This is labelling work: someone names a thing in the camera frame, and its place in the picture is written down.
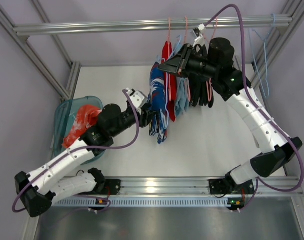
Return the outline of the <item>blue patterned trousers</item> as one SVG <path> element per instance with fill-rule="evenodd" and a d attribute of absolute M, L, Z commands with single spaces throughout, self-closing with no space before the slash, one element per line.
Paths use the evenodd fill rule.
<path fill-rule="evenodd" d="M 167 139 L 168 116 L 166 111 L 166 91 L 164 73 L 158 68 L 156 61 L 151 68 L 149 77 L 149 96 L 150 110 L 156 114 L 152 117 L 149 125 L 149 135 L 157 135 L 157 143 L 161 144 Z"/>

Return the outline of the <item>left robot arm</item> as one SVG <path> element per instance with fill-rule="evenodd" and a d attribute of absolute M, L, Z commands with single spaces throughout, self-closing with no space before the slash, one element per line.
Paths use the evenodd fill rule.
<path fill-rule="evenodd" d="M 92 160 L 107 149 L 114 149 L 114 138 L 132 126 L 147 127 L 156 111 L 146 103 L 139 109 L 127 106 L 122 111 L 117 104 L 108 104 L 98 114 L 93 126 L 87 129 L 66 150 L 31 172 L 19 172 L 14 177 L 17 197 L 23 210 L 32 218 L 48 211 L 63 199 L 83 193 L 101 194 L 106 179 L 101 170 L 92 168 L 70 179 L 64 177 L 72 170 Z"/>

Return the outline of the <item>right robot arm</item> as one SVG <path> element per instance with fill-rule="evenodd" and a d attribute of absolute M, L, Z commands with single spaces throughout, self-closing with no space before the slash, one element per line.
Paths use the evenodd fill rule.
<path fill-rule="evenodd" d="M 158 68 L 177 77 L 200 77 L 212 87 L 241 117 L 261 153 L 228 172 L 224 178 L 210 183 L 211 194 L 237 192 L 242 185 L 256 178 L 267 178 L 288 164 L 302 147 L 299 137 L 291 138 L 282 131 L 257 98 L 243 72 L 234 67 L 235 49 L 226 38 L 214 38 L 206 54 L 185 44 L 177 54 Z"/>

